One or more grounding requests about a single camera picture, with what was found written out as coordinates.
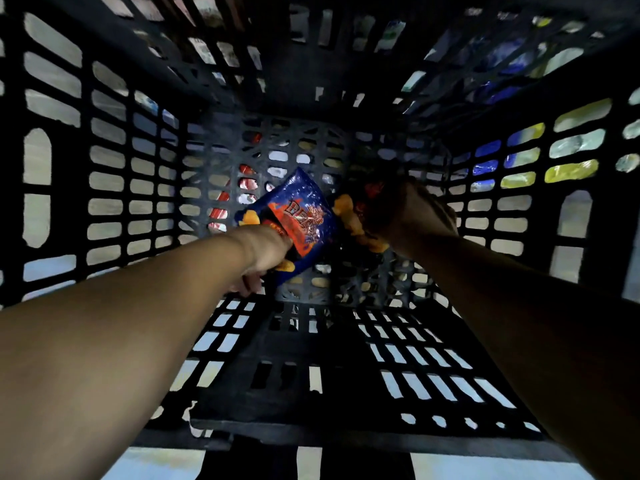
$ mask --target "blue plastic wrapper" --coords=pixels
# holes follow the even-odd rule
[[[301,168],[296,168],[282,185],[238,211],[235,219],[239,225],[268,225],[293,240],[276,268],[276,286],[313,266],[338,229],[322,191]]]

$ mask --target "human arm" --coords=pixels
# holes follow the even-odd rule
[[[425,268],[523,402],[583,466],[601,479],[635,477],[640,306],[461,239],[445,208],[418,188],[381,195],[395,212],[374,209],[369,227]]]
[[[98,479],[242,275],[290,242],[244,226],[0,313],[0,478]]]

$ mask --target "blue snack bag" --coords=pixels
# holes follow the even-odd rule
[[[293,240],[275,268],[276,286],[311,267],[333,241],[337,220],[322,191],[300,167],[282,185],[235,215],[238,225],[268,225]]]

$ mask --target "chip bag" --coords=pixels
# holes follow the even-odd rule
[[[301,168],[282,185],[236,212],[235,218],[241,226],[270,226],[293,241],[285,259],[275,268],[276,286],[311,267],[337,231],[336,218],[324,195]]]

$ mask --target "black plastic crate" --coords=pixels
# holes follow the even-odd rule
[[[442,195],[466,238],[637,298],[635,0],[215,0],[204,16],[203,0],[107,1],[123,16],[4,0],[1,131],[25,154],[0,163],[16,223],[4,306],[224,232],[297,166],[332,194],[380,159]],[[545,182],[588,160],[597,171]],[[563,227],[567,205],[586,220]],[[617,234],[613,205],[628,216]],[[456,315],[418,265],[345,241],[274,293],[224,298],[135,444],[224,451],[241,435],[570,461]]]

